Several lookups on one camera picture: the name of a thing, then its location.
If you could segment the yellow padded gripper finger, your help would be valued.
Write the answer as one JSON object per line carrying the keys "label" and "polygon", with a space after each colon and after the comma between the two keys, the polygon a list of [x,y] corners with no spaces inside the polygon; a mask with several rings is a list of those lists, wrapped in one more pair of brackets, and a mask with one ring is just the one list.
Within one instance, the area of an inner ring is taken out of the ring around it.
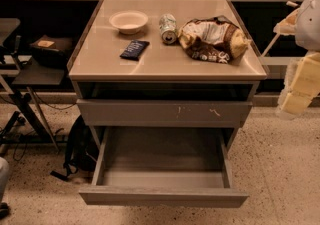
{"label": "yellow padded gripper finger", "polygon": [[292,11],[286,18],[276,24],[273,32],[280,35],[294,35],[296,32],[297,15],[298,9]]}
{"label": "yellow padded gripper finger", "polygon": [[276,114],[281,119],[294,119],[305,111],[319,93],[320,53],[308,52],[304,57],[289,62]]}

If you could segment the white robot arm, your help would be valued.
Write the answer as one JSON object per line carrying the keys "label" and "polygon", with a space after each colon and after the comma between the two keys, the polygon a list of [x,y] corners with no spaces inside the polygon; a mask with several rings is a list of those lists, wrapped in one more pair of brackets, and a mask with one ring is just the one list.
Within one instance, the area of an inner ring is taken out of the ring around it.
{"label": "white robot arm", "polygon": [[293,35],[295,43],[307,50],[304,57],[289,62],[278,99],[277,115],[292,120],[320,93],[320,0],[304,0],[273,31]]}

